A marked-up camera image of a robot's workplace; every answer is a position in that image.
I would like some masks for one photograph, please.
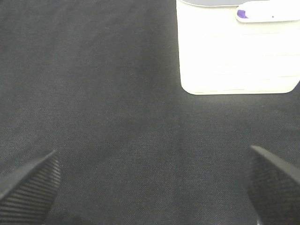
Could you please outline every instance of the ribbed texture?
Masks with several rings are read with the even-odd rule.
[[[0,225],[41,225],[59,186],[60,166],[52,156],[0,202]]]
[[[300,185],[275,164],[254,153],[249,197],[263,225],[300,224]]]

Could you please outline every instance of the black ribbed object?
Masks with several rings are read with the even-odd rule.
[[[263,225],[300,225],[300,170],[260,147],[251,147],[249,198]]]
[[[60,186],[55,152],[35,159],[0,180],[0,225],[41,225]]]

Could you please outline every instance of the gray lid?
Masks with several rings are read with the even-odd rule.
[[[182,0],[182,1],[196,6],[237,6],[251,0]]]

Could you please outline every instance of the purple tab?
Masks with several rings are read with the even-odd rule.
[[[239,16],[239,18],[248,19],[248,17],[246,17],[245,10],[238,10],[238,16]]]

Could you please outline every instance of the white plastic container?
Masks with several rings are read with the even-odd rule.
[[[177,0],[183,89],[196,95],[292,91],[300,81],[298,1]]]

